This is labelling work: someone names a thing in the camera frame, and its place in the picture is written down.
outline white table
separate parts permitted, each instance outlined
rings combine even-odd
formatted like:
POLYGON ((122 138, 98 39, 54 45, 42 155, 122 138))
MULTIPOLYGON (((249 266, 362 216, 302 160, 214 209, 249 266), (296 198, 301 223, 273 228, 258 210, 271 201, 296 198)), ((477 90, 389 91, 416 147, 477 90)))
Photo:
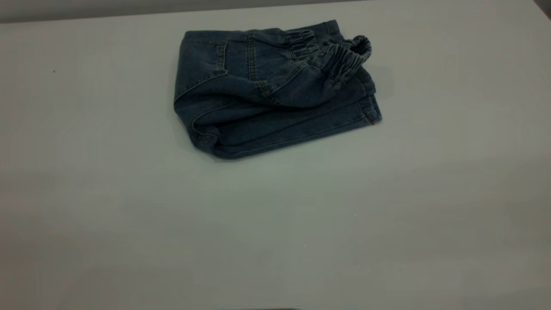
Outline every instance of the white table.
POLYGON ((0 308, 551 308, 551 22, 375 0, 0 25, 0 308), (172 110, 187 30, 337 19, 383 122, 240 161, 172 110))

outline back pocket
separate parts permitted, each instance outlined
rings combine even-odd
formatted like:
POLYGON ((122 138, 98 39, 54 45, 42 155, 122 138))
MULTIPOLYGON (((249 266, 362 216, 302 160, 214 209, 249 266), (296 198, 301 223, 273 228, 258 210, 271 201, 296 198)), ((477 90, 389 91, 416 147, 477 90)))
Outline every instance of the back pocket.
POLYGON ((226 42, 184 40, 178 59, 175 99, 210 79, 228 75, 224 68, 225 54, 226 42))

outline folded jeans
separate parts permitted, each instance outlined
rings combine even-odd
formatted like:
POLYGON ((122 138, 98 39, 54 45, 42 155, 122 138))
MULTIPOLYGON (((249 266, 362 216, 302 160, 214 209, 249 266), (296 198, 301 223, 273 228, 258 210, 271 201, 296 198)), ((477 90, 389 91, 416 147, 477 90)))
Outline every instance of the folded jeans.
POLYGON ((300 29, 188 31, 174 109, 192 143, 235 159, 381 120, 364 36, 335 20, 300 29))

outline gray wall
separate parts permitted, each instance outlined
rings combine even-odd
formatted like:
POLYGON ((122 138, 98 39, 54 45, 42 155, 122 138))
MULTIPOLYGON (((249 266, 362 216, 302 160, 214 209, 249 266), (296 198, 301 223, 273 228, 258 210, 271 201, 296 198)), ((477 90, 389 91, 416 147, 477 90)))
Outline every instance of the gray wall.
POLYGON ((0 23, 350 0, 1 0, 0 23))

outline pocket stitching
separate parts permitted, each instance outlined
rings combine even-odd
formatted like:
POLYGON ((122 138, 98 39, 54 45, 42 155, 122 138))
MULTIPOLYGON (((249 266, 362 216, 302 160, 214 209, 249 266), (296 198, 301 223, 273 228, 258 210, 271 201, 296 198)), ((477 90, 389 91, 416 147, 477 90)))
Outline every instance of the pocket stitching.
POLYGON ((188 41, 188 40, 184 40, 182 41, 182 44, 180 45, 180 47, 184 44, 184 43, 195 43, 195 44, 208 44, 208 45, 214 45, 216 48, 217 48, 217 53, 218 53, 218 59, 217 59, 217 67, 218 67, 218 70, 220 70, 220 72, 217 72, 215 74, 211 74, 210 76, 207 76, 207 77, 203 77, 203 78, 200 78, 198 80, 195 80, 193 83, 190 83, 191 86, 188 86, 188 87, 184 87, 180 93, 175 97, 174 99, 174 102, 176 102, 180 97, 182 97, 184 94, 186 94, 187 92, 191 91, 193 88, 196 88, 197 86, 203 84, 204 82, 210 80, 210 79, 213 79, 213 78, 216 78, 216 77, 221 77, 221 76, 227 76, 228 75, 228 70, 226 70, 225 68, 225 63, 226 63, 226 47, 228 45, 227 42, 208 42, 208 41, 205 41, 205 42, 201 42, 201 41, 188 41))

